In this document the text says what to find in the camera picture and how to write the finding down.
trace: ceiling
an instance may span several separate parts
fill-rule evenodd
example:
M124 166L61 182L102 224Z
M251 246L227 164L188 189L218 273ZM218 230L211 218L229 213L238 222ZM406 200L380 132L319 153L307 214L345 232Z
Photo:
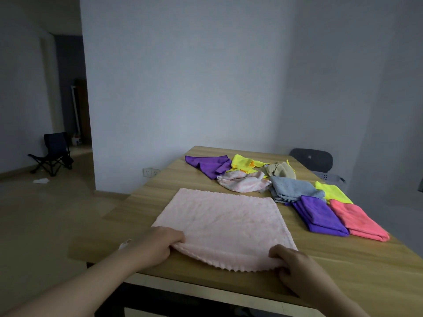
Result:
M79 0L10 0L34 22L55 35L82 35Z

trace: electrical outlet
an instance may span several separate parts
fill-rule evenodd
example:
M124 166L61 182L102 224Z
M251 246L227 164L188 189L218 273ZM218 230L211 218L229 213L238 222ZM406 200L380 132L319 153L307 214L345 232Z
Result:
M151 168L144 168L143 169L143 177L151 178L152 177L152 169Z
M158 175L159 172L160 172L160 169L152 169L151 170L151 176L155 177L156 175Z

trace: black camping chair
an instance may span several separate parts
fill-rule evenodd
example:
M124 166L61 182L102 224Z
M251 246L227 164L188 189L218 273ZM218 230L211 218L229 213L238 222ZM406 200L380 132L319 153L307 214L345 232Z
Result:
M72 169L74 160L70 155L71 152L69 150L66 132L45 134L44 143L48 149L48 154L45 157L28 154L29 157L38 162L38 166L34 170L31 170L30 173L36 173L38 169L43 167L50 176L54 177L61 166L69 170ZM59 167L55 171L54 167L57 164L59 164Z
M332 169L333 157L329 152L314 149L292 149L289 155L310 171L327 173Z

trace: forearm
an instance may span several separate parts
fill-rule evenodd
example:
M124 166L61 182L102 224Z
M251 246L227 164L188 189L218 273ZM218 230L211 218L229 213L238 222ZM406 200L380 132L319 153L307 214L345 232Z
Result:
M356 302L344 294L325 300L317 309L326 317L369 317Z
M61 283L4 317L83 317L92 315L134 271L119 253Z

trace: baseboard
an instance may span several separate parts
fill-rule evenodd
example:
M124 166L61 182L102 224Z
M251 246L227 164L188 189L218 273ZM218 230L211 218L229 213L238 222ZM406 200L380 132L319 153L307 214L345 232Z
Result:
M25 173L25 172L29 172L31 170L34 170L36 166L37 166L37 164L33 164L33 165L30 165L30 166L27 166L27 167L2 172L2 173L0 173L0 180L10 178L10 177L13 177L15 175L20 175L20 174Z
M102 190L94 190L94 196L97 197L109 197L109 198L115 198L119 200L125 200L130 196L130 194L120 194L119 192L104 192Z

